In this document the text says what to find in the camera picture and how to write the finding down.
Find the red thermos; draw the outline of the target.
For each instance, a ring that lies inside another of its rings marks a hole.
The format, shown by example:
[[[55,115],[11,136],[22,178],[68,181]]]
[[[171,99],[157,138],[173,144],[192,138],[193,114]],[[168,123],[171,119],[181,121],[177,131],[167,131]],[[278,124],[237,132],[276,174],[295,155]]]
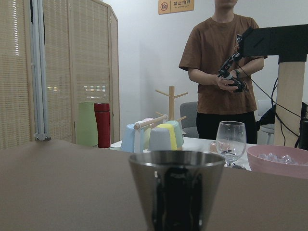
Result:
[[[110,105],[108,103],[95,103],[94,112],[98,131],[98,147],[109,148],[111,145]]]

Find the yellow cup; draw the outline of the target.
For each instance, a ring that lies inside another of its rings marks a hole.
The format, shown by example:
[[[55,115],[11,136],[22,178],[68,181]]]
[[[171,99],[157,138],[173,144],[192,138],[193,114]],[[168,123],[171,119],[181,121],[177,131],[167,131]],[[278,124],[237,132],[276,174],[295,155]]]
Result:
[[[163,123],[163,124],[159,124],[157,127],[158,128],[166,128],[166,129],[169,130],[170,135],[175,135],[174,126],[172,124]]]

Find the wine glass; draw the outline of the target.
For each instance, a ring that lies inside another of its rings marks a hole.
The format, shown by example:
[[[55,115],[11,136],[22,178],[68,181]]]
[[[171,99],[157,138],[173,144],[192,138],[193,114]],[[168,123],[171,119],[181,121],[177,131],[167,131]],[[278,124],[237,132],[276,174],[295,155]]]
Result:
[[[227,164],[239,160],[246,150],[246,130],[243,122],[221,121],[216,136],[216,149]]]

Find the green bottle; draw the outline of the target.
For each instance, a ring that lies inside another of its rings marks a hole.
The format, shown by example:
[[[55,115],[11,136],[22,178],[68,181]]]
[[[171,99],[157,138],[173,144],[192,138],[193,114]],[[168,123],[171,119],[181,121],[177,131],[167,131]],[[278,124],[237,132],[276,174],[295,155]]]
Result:
[[[98,131],[94,112],[94,102],[82,102],[78,104],[76,132],[77,144],[90,147],[98,145]]]

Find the person in brown shirt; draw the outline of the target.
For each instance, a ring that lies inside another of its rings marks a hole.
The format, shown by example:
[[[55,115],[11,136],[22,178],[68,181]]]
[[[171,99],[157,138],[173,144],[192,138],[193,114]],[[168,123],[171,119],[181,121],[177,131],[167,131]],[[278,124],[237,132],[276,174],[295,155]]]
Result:
[[[257,108],[251,75],[264,67],[263,56],[240,58],[241,35],[257,28],[253,18],[234,13],[236,1],[217,0],[212,17],[196,25],[179,67],[198,84],[196,127],[201,139],[214,140],[222,121],[242,122],[246,139],[257,142]]]

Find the black water bottle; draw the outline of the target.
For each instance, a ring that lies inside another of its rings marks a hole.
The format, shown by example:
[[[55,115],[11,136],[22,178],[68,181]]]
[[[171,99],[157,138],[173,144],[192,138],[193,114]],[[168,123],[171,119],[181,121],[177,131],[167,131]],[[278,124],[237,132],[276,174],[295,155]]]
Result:
[[[298,148],[308,149],[308,104],[302,102]]]

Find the bamboo folding screen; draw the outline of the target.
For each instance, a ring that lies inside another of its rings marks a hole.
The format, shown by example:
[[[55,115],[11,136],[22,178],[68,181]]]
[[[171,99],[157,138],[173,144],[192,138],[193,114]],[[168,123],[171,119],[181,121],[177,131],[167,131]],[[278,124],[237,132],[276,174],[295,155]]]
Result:
[[[78,104],[110,105],[120,139],[118,20],[101,0],[42,0],[51,139],[76,143]],[[0,147],[35,141],[30,0],[0,3]]]

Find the pink bowl with ice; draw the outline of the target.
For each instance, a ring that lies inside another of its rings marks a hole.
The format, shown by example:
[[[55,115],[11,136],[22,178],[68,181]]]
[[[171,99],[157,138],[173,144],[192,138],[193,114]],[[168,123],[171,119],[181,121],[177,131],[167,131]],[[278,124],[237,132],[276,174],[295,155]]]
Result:
[[[247,148],[247,158],[252,171],[301,179],[308,178],[308,152],[303,149],[278,145],[256,145]]]

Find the grey cup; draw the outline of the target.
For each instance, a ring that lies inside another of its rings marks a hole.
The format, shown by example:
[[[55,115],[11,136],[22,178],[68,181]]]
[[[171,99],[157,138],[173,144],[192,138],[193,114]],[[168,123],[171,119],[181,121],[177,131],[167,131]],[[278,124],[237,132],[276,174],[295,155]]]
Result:
[[[149,147],[150,151],[175,151],[177,142],[173,128],[155,127],[150,132]]]

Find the steel jigger measuring cup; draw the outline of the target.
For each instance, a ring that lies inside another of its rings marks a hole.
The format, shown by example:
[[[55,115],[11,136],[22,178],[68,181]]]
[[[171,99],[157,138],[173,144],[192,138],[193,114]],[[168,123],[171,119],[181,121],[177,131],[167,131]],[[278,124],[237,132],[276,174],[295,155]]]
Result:
[[[151,151],[129,157],[149,231],[204,231],[225,164],[218,154]]]

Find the aluminium frame post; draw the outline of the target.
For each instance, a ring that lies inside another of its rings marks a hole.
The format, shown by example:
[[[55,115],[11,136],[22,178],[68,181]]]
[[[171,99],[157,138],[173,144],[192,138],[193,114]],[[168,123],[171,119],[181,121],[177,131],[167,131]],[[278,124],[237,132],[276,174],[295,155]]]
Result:
[[[43,1],[30,1],[35,139],[50,140]]]

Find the wooden cup rack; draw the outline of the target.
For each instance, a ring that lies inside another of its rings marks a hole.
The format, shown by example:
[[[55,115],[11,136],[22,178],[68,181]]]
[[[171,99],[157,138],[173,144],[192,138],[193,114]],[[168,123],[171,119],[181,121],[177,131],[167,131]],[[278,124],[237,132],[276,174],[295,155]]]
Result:
[[[143,149],[142,149],[143,146],[141,146],[141,130],[143,128],[146,128],[146,127],[154,128],[155,126],[157,126],[159,124],[159,122],[167,122],[169,119],[173,120],[174,119],[174,111],[175,111],[175,99],[188,94],[188,92],[184,92],[184,93],[175,95],[175,87],[174,86],[169,86],[169,93],[165,93],[165,92],[162,92],[160,90],[155,90],[155,91],[168,97],[168,112],[169,112],[169,114],[166,115],[166,114],[161,114],[159,112],[156,112],[157,114],[160,115],[160,117],[134,124],[134,129],[135,129],[134,152],[135,153],[142,153],[143,152]]]

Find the light blue cup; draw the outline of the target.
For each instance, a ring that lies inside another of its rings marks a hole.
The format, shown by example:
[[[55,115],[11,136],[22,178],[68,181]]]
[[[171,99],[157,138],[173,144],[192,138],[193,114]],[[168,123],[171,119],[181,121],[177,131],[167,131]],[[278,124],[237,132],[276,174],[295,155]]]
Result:
[[[124,132],[124,138],[121,143],[121,150],[130,153],[139,153],[140,149],[136,149],[135,145],[135,124],[126,125]]]

